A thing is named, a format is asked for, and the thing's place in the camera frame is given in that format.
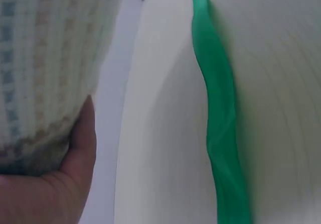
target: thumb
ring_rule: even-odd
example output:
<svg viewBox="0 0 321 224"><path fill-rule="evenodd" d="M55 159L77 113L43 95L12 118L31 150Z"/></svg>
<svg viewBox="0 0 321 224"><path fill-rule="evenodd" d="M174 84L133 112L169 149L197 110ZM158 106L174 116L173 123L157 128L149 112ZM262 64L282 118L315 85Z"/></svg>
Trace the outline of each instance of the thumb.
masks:
<svg viewBox="0 0 321 224"><path fill-rule="evenodd" d="M60 171L84 188L90 188L95 161L95 112L92 98L89 96L82 107L79 120L73 128L70 148L62 162Z"/></svg>

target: green plastic strip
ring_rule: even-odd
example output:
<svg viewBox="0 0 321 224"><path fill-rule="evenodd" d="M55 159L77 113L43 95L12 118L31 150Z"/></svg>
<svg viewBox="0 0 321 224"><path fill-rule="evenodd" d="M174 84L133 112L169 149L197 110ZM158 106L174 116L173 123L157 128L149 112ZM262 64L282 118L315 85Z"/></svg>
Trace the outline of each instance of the green plastic strip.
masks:
<svg viewBox="0 0 321 224"><path fill-rule="evenodd" d="M250 224L249 200L236 146L234 81L212 20L210 0L193 0L193 46L208 94L207 151L217 195L218 224Z"/></svg>

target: skin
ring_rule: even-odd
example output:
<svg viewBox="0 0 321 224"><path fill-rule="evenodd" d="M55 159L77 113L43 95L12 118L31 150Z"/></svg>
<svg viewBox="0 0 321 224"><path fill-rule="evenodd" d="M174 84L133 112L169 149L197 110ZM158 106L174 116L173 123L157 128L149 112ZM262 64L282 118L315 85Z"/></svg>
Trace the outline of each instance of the skin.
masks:
<svg viewBox="0 0 321 224"><path fill-rule="evenodd" d="M41 177L0 175L0 223L76 224L91 186L96 160L92 98L85 101L60 169Z"/></svg>

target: white surface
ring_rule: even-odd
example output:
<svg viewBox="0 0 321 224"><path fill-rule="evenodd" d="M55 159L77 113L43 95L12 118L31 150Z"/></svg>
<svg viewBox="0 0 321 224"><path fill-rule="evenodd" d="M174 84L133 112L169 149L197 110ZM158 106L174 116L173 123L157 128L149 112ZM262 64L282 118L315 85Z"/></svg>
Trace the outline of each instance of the white surface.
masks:
<svg viewBox="0 0 321 224"><path fill-rule="evenodd" d="M115 35L101 67L96 93L97 160L92 188L80 224L113 224L117 151L124 95L141 0L123 0Z"/></svg>
<svg viewBox="0 0 321 224"><path fill-rule="evenodd" d="M236 76L258 224L321 223L321 2L214 0ZM117 164L115 224L216 223L191 0L147 0Z"/></svg>
<svg viewBox="0 0 321 224"><path fill-rule="evenodd" d="M216 223L191 17L191 0L143 6L123 113L115 224Z"/></svg>

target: woven fabric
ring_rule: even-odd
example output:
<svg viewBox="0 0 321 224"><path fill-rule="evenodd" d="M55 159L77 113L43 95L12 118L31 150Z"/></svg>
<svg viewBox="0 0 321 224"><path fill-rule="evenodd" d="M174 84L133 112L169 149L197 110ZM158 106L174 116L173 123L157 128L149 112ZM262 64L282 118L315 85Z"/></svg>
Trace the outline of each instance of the woven fabric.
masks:
<svg viewBox="0 0 321 224"><path fill-rule="evenodd" d="M120 0L0 0L0 173L56 169Z"/></svg>

